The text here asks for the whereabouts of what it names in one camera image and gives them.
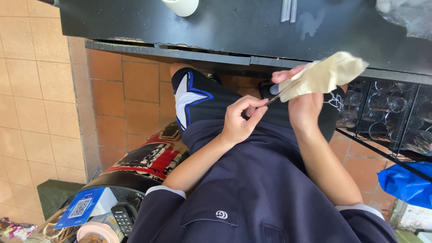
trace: black counter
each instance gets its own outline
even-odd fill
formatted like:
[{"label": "black counter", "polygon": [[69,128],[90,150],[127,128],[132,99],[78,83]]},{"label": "black counter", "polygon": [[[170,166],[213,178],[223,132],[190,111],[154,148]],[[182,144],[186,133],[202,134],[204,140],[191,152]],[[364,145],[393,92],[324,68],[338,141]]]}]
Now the black counter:
[{"label": "black counter", "polygon": [[64,35],[181,45],[314,61],[349,51],[370,68],[432,75],[432,42],[406,37],[375,0],[299,0],[297,21],[281,23],[282,0],[200,0],[189,17],[160,0],[61,0]]}]

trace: pink lid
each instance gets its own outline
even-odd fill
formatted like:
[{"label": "pink lid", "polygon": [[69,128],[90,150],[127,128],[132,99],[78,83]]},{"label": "pink lid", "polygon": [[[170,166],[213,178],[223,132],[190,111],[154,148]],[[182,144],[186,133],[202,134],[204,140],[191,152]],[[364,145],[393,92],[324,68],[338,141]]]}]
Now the pink lid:
[{"label": "pink lid", "polygon": [[99,222],[87,222],[83,224],[76,233],[76,239],[80,240],[87,233],[97,233],[107,239],[108,243],[120,243],[120,239],[109,225]]}]

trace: hand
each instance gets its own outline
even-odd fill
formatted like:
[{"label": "hand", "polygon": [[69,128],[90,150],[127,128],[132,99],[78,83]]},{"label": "hand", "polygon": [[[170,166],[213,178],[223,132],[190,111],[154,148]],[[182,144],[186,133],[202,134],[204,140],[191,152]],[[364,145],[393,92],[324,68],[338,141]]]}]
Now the hand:
[{"label": "hand", "polygon": [[[246,140],[266,113],[267,106],[263,105],[267,101],[268,99],[261,100],[246,95],[228,106],[225,114],[225,124],[222,133],[219,135],[220,138],[232,146]],[[241,112],[245,109],[247,109],[246,115],[250,117],[247,121],[241,116]]]},{"label": "hand", "polygon": [[[274,72],[272,81],[280,83],[292,78],[303,70],[305,66],[296,66],[289,71]],[[288,102],[289,122],[294,131],[316,131],[318,128],[318,116],[324,101],[322,93],[304,94]]]}]

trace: blue plastic bag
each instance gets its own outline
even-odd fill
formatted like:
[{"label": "blue plastic bag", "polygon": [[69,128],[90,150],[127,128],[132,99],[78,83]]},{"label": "blue plastic bag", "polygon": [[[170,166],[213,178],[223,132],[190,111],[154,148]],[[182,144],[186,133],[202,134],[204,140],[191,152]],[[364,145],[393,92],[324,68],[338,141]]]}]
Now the blue plastic bag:
[{"label": "blue plastic bag", "polygon": [[[407,162],[409,166],[432,177],[432,163]],[[423,208],[432,209],[432,183],[399,165],[393,165],[378,173],[378,182],[388,194]]]}]

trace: calculator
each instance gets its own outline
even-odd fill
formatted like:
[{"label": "calculator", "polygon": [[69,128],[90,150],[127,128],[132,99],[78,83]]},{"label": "calculator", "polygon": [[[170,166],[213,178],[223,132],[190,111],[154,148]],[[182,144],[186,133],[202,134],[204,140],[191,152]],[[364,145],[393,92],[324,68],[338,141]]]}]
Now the calculator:
[{"label": "calculator", "polygon": [[111,208],[111,212],[124,237],[129,237],[138,214],[136,208],[127,201],[119,201]]}]

